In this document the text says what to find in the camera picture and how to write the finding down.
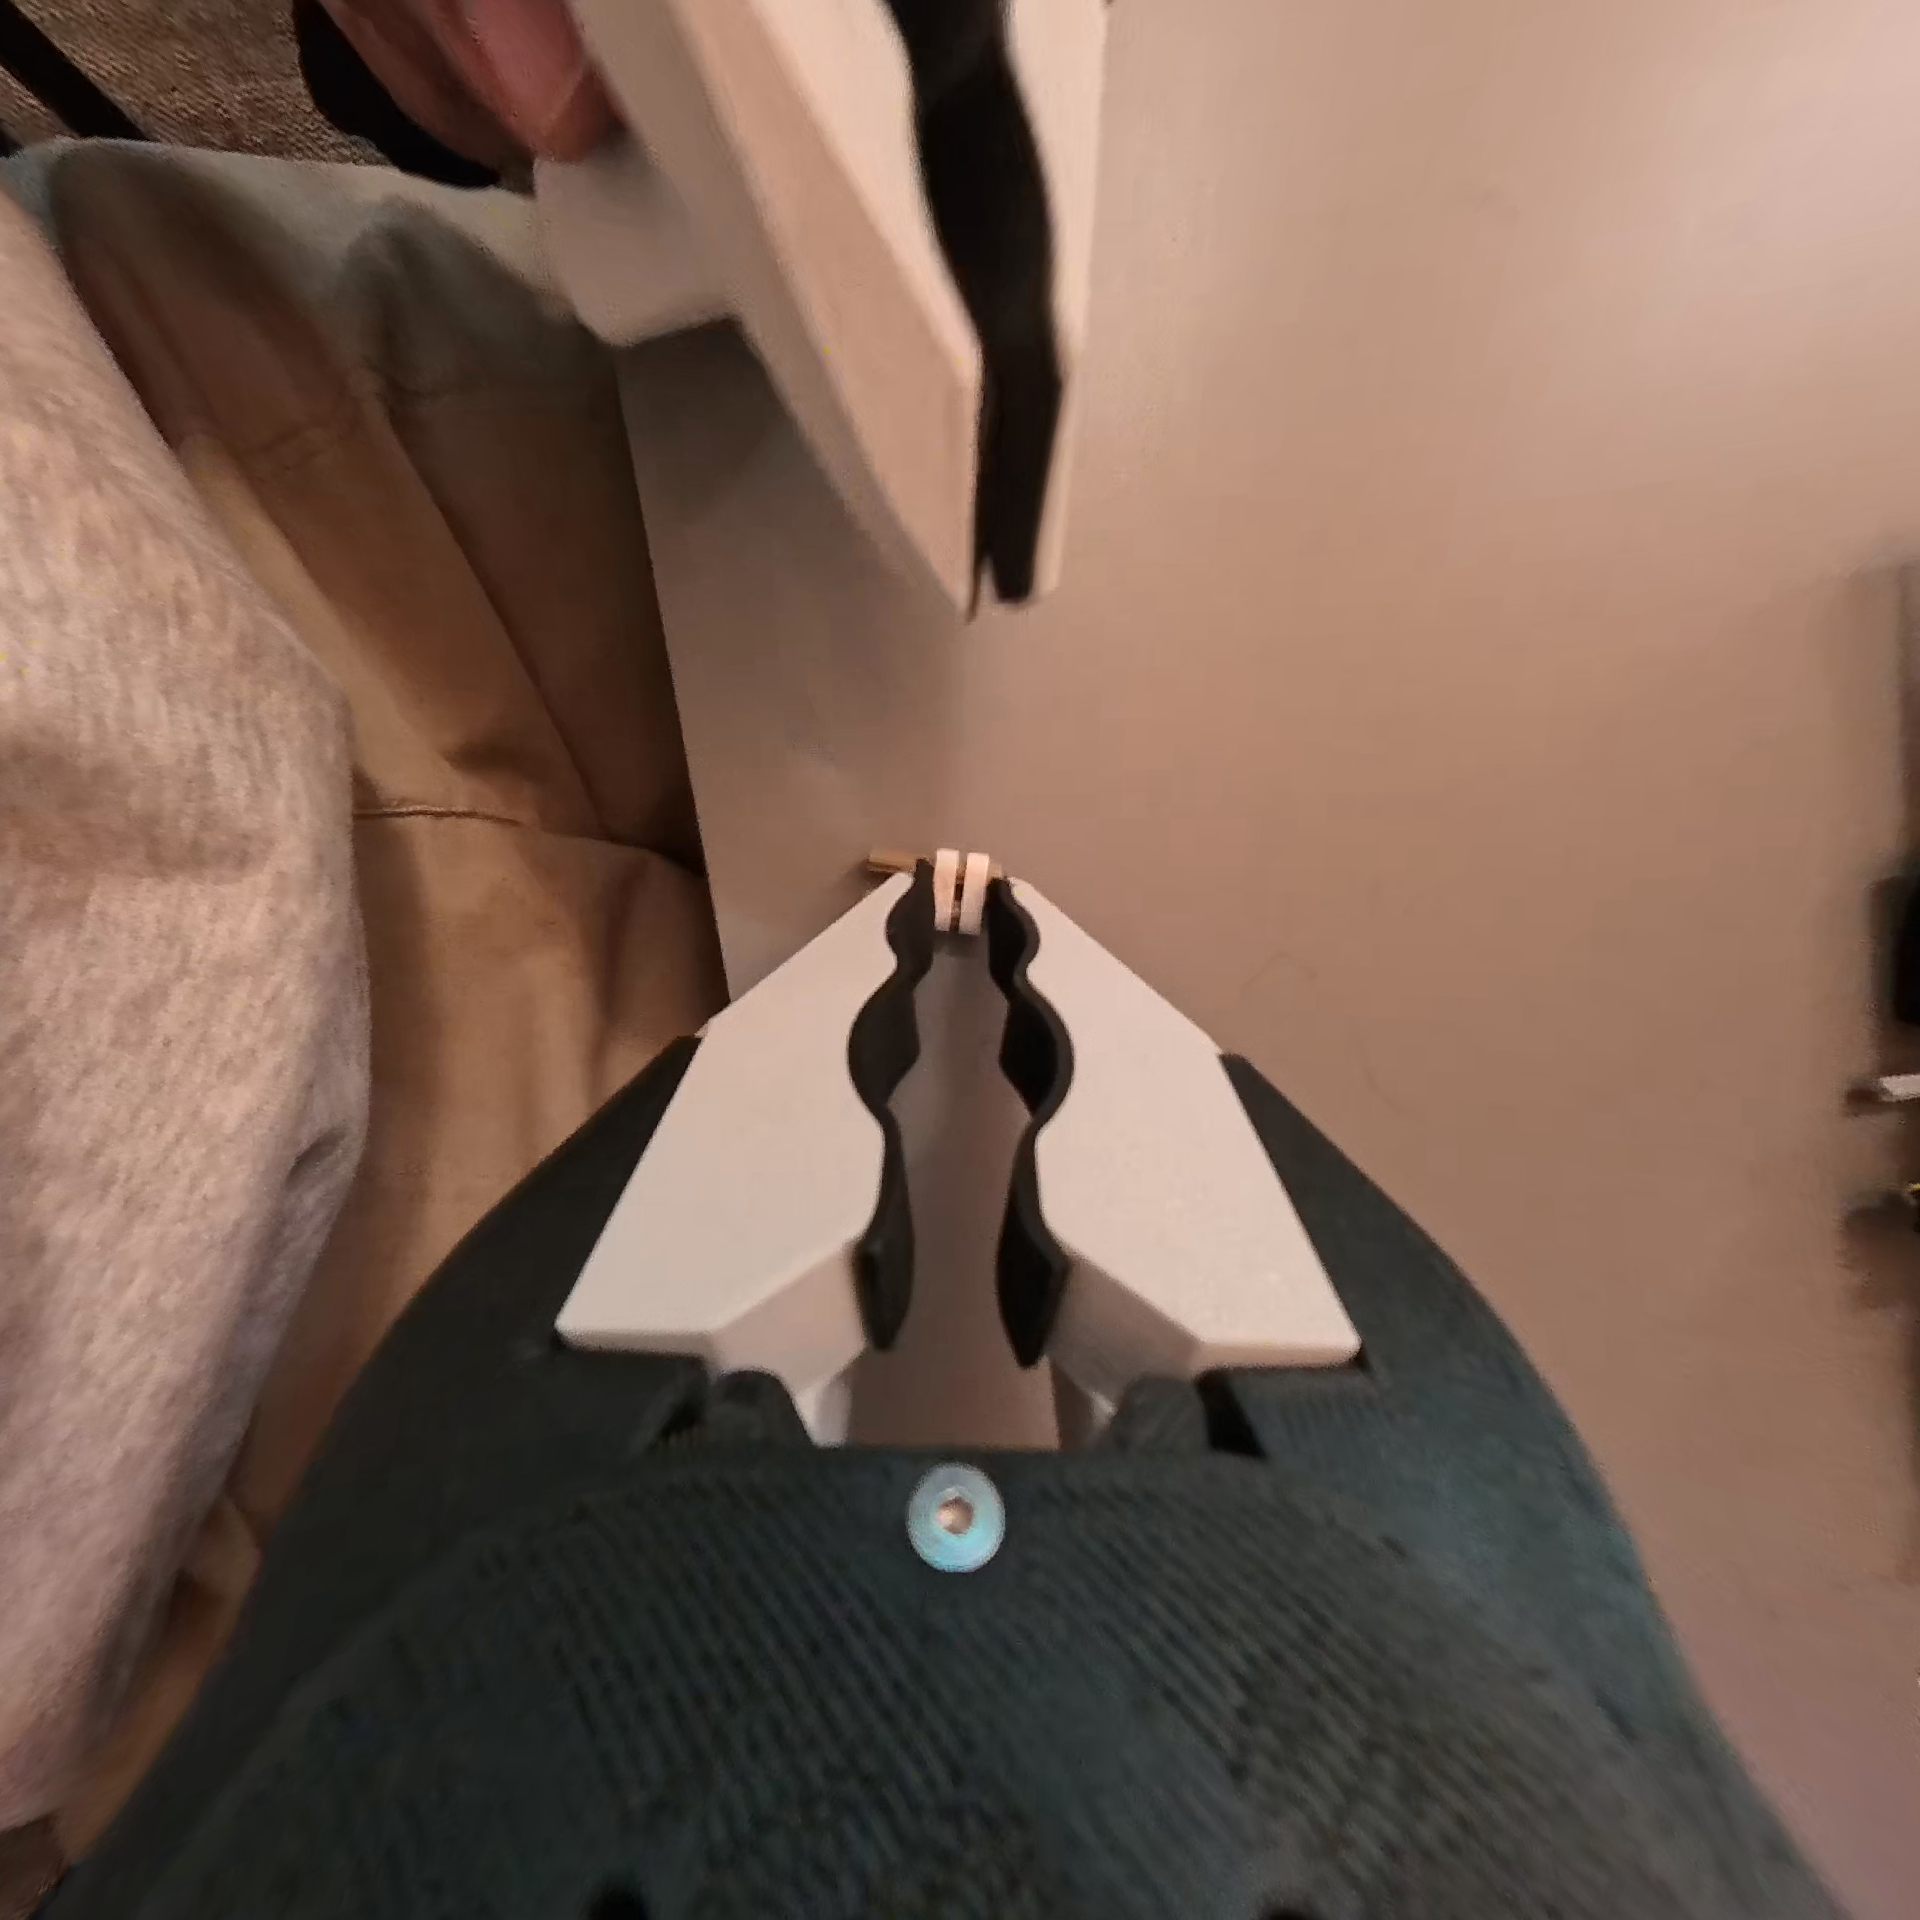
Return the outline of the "partly built lego model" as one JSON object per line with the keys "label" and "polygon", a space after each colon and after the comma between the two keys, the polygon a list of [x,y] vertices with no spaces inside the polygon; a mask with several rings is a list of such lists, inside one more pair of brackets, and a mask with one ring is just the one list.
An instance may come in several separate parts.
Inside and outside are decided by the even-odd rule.
{"label": "partly built lego model", "polygon": [[1857,1176],[1842,1213],[1842,1245],[1867,1304],[1915,1316],[1915,858],[1870,895],[1867,963],[1866,1066],[1846,1087],[1839,1109],[1857,1149]]}

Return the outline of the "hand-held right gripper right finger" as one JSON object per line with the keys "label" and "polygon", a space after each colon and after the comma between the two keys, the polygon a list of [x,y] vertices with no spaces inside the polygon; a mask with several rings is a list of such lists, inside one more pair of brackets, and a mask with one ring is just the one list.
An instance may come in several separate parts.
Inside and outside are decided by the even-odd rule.
{"label": "hand-held right gripper right finger", "polygon": [[1212,1037],[1031,882],[985,893],[1024,1127],[995,1302],[1063,1444],[1140,1381],[1343,1371],[1361,1339]]}

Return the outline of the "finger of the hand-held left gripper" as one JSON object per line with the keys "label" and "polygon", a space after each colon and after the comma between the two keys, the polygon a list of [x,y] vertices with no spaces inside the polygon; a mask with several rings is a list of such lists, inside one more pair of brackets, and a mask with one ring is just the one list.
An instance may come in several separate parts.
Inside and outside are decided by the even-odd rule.
{"label": "finger of the hand-held left gripper", "polygon": [[1091,308],[1110,7],[900,2],[929,228],[972,330],[965,571],[1006,609],[1058,583]]}
{"label": "finger of the hand-held left gripper", "polygon": [[595,66],[832,490],[964,612],[979,363],[890,9],[597,4]]}

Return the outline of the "tan lego axle white connectors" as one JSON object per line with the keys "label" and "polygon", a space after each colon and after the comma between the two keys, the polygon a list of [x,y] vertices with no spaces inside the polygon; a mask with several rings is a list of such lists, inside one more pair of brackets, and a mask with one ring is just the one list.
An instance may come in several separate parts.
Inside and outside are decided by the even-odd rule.
{"label": "tan lego axle white connectors", "polygon": [[873,878],[911,877],[923,868],[929,877],[929,922],[938,938],[972,940],[982,932],[988,895],[1004,880],[1004,868],[985,853],[938,849],[929,854],[875,849],[863,871]]}

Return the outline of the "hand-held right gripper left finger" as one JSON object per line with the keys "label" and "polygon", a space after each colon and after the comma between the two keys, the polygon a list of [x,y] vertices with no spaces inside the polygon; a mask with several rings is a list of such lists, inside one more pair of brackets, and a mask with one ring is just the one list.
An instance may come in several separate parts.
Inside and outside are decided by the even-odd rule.
{"label": "hand-held right gripper left finger", "polygon": [[838,1446],[851,1373],[914,1286],[893,1099],[919,1056],[932,878],[895,875],[717,1014],[565,1297],[555,1336],[778,1381]]}

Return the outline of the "person's left hand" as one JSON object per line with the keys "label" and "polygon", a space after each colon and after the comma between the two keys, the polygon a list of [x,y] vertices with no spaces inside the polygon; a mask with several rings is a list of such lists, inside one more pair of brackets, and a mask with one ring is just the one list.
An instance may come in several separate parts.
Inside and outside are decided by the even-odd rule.
{"label": "person's left hand", "polygon": [[489,175],[580,163],[622,132],[564,2],[321,2],[420,132]]}

